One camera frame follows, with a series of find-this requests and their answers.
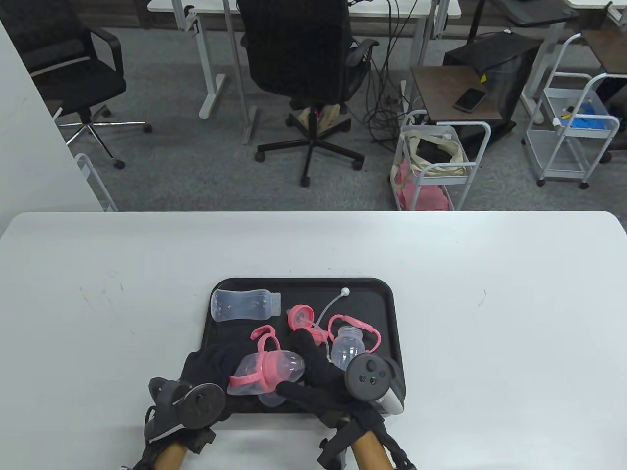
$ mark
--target chair wheel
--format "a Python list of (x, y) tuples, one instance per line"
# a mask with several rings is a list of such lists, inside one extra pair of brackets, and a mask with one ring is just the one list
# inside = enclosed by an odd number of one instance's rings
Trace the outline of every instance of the chair wheel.
[(599, 160), (599, 163), (610, 163), (612, 161), (612, 154), (609, 152), (605, 152)]

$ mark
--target black mesh chair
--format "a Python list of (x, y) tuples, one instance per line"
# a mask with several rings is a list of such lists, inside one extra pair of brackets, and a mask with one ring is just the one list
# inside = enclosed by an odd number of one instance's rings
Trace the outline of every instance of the black mesh chair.
[[(61, 115), (80, 116), (80, 123), (60, 126), (79, 128), (66, 144), (88, 130), (113, 160), (113, 166), (123, 169), (124, 161), (111, 154), (95, 127), (142, 126), (147, 133), (152, 127), (145, 122), (95, 122), (99, 116), (111, 116), (111, 112), (106, 105), (93, 114), (90, 110), (126, 91), (118, 39), (100, 28), (82, 25), (70, 0), (1, 0), (0, 20), (44, 101), (59, 100)], [(92, 34), (111, 48), (115, 70), (98, 60)]]
[[(370, 70), (372, 48), (378, 43), (367, 39), (351, 47), (346, 0), (238, 0), (238, 8), (250, 75), (264, 91), (319, 112), (325, 105), (348, 101)], [(308, 128), (292, 114), (286, 124), (296, 126), (305, 138), (259, 145), (255, 160), (263, 162), (271, 150), (308, 147), (302, 187), (309, 186), (307, 173), (316, 147), (351, 158), (355, 170), (364, 166), (363, 155), (324, 141), (338, 131), (348, 132), (350, 119), (321, 134), (315, 112), (309, 113)]]

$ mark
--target chair base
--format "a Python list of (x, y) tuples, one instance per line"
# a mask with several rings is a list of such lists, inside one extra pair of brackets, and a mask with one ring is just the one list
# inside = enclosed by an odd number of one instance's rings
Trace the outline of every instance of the chair base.
[(100, 107), (89, 119), (89, 122), (75, 122), (70, 124), (59, 124), (59, 128), (68, 128), (68, 127), (78, 127), (79, 129), (70, 137), (65, 145), (70, 145), (76, 138), (81, 135), (84, 131), (89, 131), (89, 133), (96, 139), (96, 142), (100, 144), (100, 146), (105, 149), (105, 152), (109, 156), (110, 159), (113, 160), (113, 167), (117, 170), (124, 170), (126, 167), (126, 163), (123, 160), (115, 158), (111, 151), (107, 148), (105, 143), (100, 138), (98, 132), (96, 132), (95, 127), (122, 127), (122, 126), (142, 126), (144, 133), (152, 133), (152, 126), (143, 121), (131, 121), (131, 122), (94, 122), (96, 118), (103, 116), (109, 117), (111, 116), (111, 111), (107, 108), (106, 105)]
[(274, 144), (259, 145), (257, 146), (255, 160), (258, 162), (265, 161), (265, 152), (271, 152), (272, 150), (308, 147), (305, 168), (303, 169), (303, 174), (300, 177), (300, 185), (302, 187), (309, 187), (309, 185), (311, 184), (311, 180), (308, 176), (309, 164), (311, 163), (312, 153), (314, 151), (314, 148), (316, 147), (320, 147), (321, 149), (325, 149), (329, 152), (343, 155), (344, 157), (352, 159), (352, 168), (355, 171), (360, 171), (364, 167), (364, 161), (366, 160), (366, 157), (362, 154), (358, 154), (357, 152), (353, 152), (352, 150), (339, 147), (338, 145), (324, 142), (323, 140), (337, 132), (348, 132), (350, 130), (350, 119), (334, 125), (333, 127), (322, 132), (320, 135), (318, 135), (318, 117), (315, 112), (309, 113), (308, 124), (309, 129), (303, 126), (302, 123), (296, 118), (296, 116), (294, 116), (293, 114), (289, 114), (288, 118), (285, 121), (285, 125), (287, 127), (296, 127), (300, 131), (300, 133), (305, 136), (305, 138), (298, 140), (287, 140), (285, 142), (276, 142)]

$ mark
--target vr controller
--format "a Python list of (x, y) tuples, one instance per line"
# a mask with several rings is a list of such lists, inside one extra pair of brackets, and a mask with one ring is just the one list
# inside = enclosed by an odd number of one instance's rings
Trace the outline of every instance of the vr controller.
[(144, 426), (144, 439), (148, 442), (180, 429), (210, 426), (226, 404), (224, 391), (216, 384), (192, 387), (178, 380), (155, 377), (150, 380), (148, 388), (155, 402), (154, 414)]
[(371, 402), (387, 414), (403, 412), (405, 380), (401, 367), (394, 360), (374, 353), (360, 354), (350, 361), (344, 380), (349, 393), (357, 400)]

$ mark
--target gray carpet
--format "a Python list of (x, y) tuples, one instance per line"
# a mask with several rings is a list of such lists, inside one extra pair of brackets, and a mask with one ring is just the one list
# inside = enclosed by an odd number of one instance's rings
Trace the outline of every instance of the gray carpet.
[[(386, 176), (392, 153), (372, 143), (367, 130), (353, 122), (352, 131), (331, 142), (362, 152), (366, 164), (354, 172), (342, 158), (317, 153), (310, 168), (312, 184), (298, 186), (305, 154), (268, 153), (266, 162), (253, 161), (254, 145), (299, 138), (286, 128), (288, 99), (260, 91), (246, 78), (250, 103), (261, 109), (252, 146), (241, 145), (240, 106), (226, 33), (208, 33), (213, 59), (229, 80), (209, 120), (198, 119), (205, 96), (196, 43), (178, 31), (116, 29), (125, 55), (128, 91), (108, 104), (111, 119), (147, 120), (154, 133), (140, 129), (102, 129), (111, 151), (127, 162), (127, 168), (112, 168), (104, 151), (89, 136), (72, 144), (73, 153), (85, 152), (92, 159), (105, 185), (122, 211), (380, 211), (393, 210), (394, 201)], [(385, 40), (376, 60), (382, 62)], [(427, 64), (441, 63), (445, 50), (459, 41), (435, 41)], [(394, 76), (400, 78), (409, 56), (409, 39), (401, 39), (391, 60)], [(104, 57), (107, 50), (98, 50)], [(246, 54), (240, 50), (241, 61)], [(571, 54), (570, 62), (595, 66), (589, 51)], [(358, 116), (365, 111), (366, 88), (349, 106)], [(530, 172), (520, 138), (527, 124), (524, 111), (515, 115), (519, 126), (492, 146), (470, 189), (466, 210), (591, 210), (609, 211), (627, 221), (627, 158), (615, 157), (600, 165), (582, 191), (575, 182), (548, 181), (539, 188)], [(61, 122), (69, 122), (66, 117)]]

